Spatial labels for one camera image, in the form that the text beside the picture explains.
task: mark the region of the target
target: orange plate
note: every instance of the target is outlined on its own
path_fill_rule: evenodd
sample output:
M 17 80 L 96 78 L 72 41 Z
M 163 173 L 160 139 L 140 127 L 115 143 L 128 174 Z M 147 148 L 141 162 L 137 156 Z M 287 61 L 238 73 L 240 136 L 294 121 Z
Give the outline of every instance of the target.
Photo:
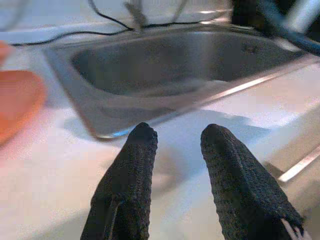
M 0 144 L 16 134 L 46 99 L 41 77 L 30 71 L 0 71 Z

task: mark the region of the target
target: faucet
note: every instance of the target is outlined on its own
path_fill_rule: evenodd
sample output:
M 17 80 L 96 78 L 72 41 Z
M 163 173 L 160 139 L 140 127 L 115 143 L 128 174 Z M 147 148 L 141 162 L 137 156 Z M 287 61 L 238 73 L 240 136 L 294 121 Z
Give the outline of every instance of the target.
M 142 0 L 131 0 L 131 2 L 125 2 L 124 6 L 133 16 L 134 29 L 138 33 L 142 33 L 144 26 L 147 24 L 147 18 L 143 14 Z

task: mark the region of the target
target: white countertop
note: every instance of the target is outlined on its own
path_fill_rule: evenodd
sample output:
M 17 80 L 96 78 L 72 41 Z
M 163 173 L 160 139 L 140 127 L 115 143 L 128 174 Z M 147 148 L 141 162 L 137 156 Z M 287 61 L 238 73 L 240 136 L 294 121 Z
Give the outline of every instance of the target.
M 126 138 L 94 139 L 36 48 L 13 56 L 5 69 L 43 76 L 48 99 L 32 122 L 0 146 L 0 238 L 78 240 L 94 190 Z M 223 125 L 262 163 L 286 170 L 297 162 L 294 156 L 320 144 L 320 123 L 314 120 L 320 112 L 319 75 L 319 65 L 309 66 L 152 126 L 159 144 L 150 240 L 223 240 L 200 150 L 202 130 Z M 316 162 L 284 187 L 299 211 L 302 193 L 320 183 L 319 170 Z

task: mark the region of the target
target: sink basin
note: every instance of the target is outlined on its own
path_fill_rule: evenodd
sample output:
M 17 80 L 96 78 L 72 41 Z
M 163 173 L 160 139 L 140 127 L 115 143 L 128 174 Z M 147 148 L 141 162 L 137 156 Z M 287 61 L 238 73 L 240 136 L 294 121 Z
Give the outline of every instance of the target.
M 221 26 L 156 28 L 47 49 L 98 138 L 127 134 L 303 67 L 303 54 L 258 33 Z

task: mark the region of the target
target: black hose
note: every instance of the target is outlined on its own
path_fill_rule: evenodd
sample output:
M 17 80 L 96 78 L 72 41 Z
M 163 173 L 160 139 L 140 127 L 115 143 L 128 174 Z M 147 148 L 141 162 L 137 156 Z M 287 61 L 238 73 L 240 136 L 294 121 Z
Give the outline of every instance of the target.
M 285 27 L 284 17 L 273 0 L 258 0 L 257 6 L 278 36 L 287 39 L 302 50 L 320 56 L 320 43 Z

